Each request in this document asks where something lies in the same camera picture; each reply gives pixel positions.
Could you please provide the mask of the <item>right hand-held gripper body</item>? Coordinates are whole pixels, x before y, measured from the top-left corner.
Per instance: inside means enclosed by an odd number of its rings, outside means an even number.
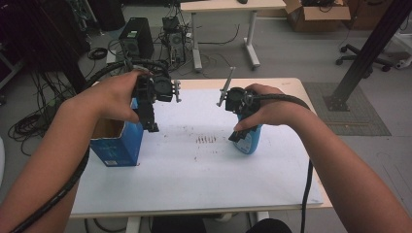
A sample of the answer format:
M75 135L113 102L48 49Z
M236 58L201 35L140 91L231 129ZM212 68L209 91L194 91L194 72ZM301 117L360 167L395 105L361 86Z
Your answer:
M217 106L220 107L225 102L224 108L236 114L239 119L250 117L259 110L259 101L254 91L246 90L243 87L229 87L235 67L230 67L229 76L221 89L221 96Z

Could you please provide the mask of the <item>blue plastic bottle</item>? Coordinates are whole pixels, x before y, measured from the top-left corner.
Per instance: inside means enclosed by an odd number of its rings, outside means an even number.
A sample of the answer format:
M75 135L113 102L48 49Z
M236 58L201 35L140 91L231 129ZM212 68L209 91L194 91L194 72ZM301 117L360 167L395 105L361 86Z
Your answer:
M254 153L258 147L260 129L261 124L257 125L255 129L249 131L244 139L240 139L238 142L234 142L233 145L245 154Z

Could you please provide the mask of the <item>person's dark clothed leg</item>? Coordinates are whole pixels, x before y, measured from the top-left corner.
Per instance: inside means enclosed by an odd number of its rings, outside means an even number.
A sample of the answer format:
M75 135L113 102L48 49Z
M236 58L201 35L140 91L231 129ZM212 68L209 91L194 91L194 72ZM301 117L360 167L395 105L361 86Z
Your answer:
M292 231L281 220L266 218L257 222L246 233L292 233Z

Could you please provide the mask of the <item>white table mat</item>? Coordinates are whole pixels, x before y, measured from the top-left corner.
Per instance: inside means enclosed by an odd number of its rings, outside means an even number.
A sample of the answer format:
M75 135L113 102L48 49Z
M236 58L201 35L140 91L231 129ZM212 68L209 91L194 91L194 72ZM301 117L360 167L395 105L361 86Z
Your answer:
M107 167L90 156L73 215L270 210L323 203L308 183L308 156L287 126L265 125L257 150L228 140L237 122L216 89L186 89L179 103L154 105L159 131L145 133L136 166Z

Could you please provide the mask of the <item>person's right hand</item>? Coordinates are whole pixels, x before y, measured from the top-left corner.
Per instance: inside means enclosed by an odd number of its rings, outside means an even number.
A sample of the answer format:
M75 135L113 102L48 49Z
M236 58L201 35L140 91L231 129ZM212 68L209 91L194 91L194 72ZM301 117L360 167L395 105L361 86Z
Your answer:
M251 116L240 120L233 128L241 131L259 124L294 126L307 109L293 102L281 100L263 100L259 110Z

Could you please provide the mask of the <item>black office chair base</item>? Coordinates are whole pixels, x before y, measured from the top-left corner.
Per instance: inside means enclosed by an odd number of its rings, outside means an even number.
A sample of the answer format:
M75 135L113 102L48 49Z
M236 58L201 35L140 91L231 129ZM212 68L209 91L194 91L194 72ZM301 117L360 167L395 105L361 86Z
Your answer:
M348 50L351 51L353 55L345 55L345 52L347 52ZM366 56L361 53L361 50L350 44L346 44L345 46L341 47L339 51L342 52L342 55L335 60L336 65L342 65L344 61L355 61L358 58L366 60ZM394 64L391 61L380 58L379 56L368 58L368 62L369 67L367 68L367 72L369 74L373 72L372 66L374 64L381 65L381 70L383 72L389 72L394 67Z

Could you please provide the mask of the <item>small open computer case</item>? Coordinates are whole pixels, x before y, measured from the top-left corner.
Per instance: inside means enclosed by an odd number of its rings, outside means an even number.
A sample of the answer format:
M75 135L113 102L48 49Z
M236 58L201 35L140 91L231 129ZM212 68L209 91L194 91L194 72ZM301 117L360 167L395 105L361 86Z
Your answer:
M168 49L169 59L172 64L178 65L186 62L184 27L177 17L164 17L162 27L165 45Z

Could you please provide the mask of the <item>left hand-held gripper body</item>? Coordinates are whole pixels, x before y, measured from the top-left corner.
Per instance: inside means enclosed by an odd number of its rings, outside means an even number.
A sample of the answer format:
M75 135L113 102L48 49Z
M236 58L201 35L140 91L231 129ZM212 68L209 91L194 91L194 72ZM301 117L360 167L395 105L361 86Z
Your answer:
M166 75L141 75L132 91L132 97L140 103L144 101L153 104L155 101L171 102L173 97L180 102L179 80L172 80Z

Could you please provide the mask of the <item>black metal post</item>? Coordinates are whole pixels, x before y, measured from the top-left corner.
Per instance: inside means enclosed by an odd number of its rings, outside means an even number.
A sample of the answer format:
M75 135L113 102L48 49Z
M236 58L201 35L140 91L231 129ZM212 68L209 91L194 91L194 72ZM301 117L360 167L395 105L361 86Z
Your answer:
M366 60L358 58L331 95L324 97L326 108L333 112L347 112L346 104L352 92L363 79L369 67L368 58L379 56L397 29L412 12L412 0L393 0L370 36L360 49Z

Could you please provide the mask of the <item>white desk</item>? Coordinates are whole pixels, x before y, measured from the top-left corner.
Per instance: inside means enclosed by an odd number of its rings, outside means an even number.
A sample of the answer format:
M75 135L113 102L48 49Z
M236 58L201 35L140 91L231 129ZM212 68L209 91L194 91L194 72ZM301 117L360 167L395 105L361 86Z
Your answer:
M238 0L203 0L186 2L181 4L181 11L190 14L192 28L192 57L193 68L195 72L200 73L203 69L198 36L196 27L199 25L201 18L206 17L207 22L216 19L218 22L225 17L233 19L234 24L241 24L243 19L249 24L247 37L243 39L247 55L251 60L251 69L255 70L260 66L257 53L253 46L253 37L255 25L258 17L258 11L262 10L285 10L286 3L284 0L247 0L245 4Z

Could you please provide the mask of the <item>person's left hand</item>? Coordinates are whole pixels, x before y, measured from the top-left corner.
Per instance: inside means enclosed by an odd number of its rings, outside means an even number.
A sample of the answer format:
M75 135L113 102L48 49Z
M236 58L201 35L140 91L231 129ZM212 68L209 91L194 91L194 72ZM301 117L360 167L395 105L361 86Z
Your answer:
M143 70L132 70L119 76L105 79L83 92L99 118L138 122L138 115L131 109L131 97L135 84Z

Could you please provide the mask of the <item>open brown cardboard box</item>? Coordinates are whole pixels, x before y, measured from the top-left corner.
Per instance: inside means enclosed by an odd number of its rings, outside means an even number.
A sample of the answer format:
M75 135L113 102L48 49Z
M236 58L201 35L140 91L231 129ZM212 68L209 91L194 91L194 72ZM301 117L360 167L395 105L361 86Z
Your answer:
M351 18L343 0L333 0L326 6L304 6L304 0L283 0L287 20L295 32L333 32L343 20Z

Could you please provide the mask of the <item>black computer tower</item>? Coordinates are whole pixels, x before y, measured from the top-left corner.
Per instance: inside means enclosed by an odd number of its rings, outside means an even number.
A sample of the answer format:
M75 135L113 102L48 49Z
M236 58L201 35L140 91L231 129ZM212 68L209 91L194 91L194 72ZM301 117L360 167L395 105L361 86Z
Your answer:
M150 59L155 51L149 21L145 17L132 17L119 36L126 57Z

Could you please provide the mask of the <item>blue cardboard carton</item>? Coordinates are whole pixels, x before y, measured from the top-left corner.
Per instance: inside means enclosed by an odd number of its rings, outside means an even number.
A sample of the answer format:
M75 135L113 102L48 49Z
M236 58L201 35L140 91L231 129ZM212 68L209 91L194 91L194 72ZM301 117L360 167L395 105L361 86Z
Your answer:
M90 147L107 167L136 166L144 130L141 123L99 119Z

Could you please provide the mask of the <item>dark curtain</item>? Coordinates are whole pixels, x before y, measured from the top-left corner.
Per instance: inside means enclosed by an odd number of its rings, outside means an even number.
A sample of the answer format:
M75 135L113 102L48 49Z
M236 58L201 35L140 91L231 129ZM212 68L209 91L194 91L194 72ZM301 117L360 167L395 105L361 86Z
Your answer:
M90 45L66 0L0 0L0 31L41 76L61 72L76 93L86 88L78 62Z

